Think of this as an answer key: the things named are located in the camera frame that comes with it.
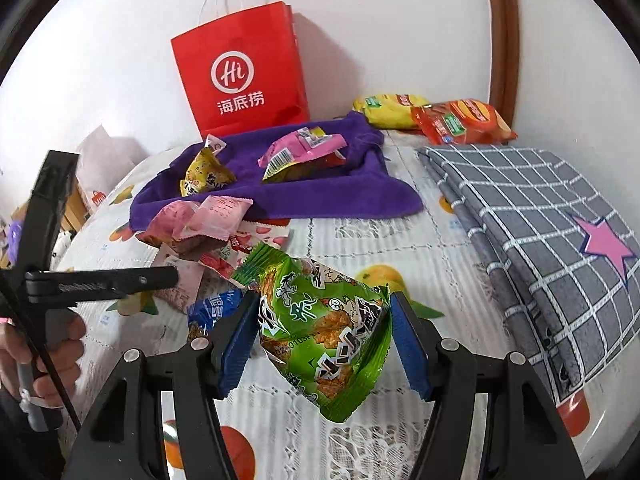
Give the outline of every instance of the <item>blue snack package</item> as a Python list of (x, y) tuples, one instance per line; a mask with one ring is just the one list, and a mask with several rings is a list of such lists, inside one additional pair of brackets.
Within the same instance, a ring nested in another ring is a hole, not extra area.
[(229, 292), (198, 300), (190, 305), (187, 309), (189, 327), (187, 341), (192, 341), (197, 337), (206, 337), (217, 320), (230, 316), (236, 311), (241, 300), (242, 292), (239, 288), (235, 288)]

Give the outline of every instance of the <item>red snack bag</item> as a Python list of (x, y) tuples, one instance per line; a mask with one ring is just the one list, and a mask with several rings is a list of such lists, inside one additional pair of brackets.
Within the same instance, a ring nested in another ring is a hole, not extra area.
[(475, 99), (412, 108), (412, 117), (432, 144), (501, 144), (517, 134), (498, 111)]

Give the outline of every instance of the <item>white wall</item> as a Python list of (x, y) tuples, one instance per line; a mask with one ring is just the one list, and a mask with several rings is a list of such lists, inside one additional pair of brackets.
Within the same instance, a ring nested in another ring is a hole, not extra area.
[(593, 0), (520, 0), (514, 129), (556, 152), (640, 232), (640, 63)]
[[(284, 1), (297, 13), (313, 118), (345, 113), (362, 93), (488, 97), (488, 0)], [(0, 86), (1, 210), (27, 198), (48, 149), (73, 150), (99, 124), (147, 153), (198, 139), (170, 39), (197, 25), (203, 2), (56, 5)]]

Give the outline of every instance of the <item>red paper bag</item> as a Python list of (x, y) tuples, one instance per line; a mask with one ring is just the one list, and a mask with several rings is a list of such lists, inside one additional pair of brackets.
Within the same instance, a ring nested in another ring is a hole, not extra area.
[(228, 14), (171, 44), (203, 138), (309, 120), (291, 8), (283, 2)]

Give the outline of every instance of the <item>hi logo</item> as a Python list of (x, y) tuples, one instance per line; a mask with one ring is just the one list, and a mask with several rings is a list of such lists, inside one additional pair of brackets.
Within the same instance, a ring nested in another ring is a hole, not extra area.
[(254, 80), (254, 63), (247, 54), (230, 50), (220, 54), (211, 66), (213, 85), (225, 94), (237, 94)]

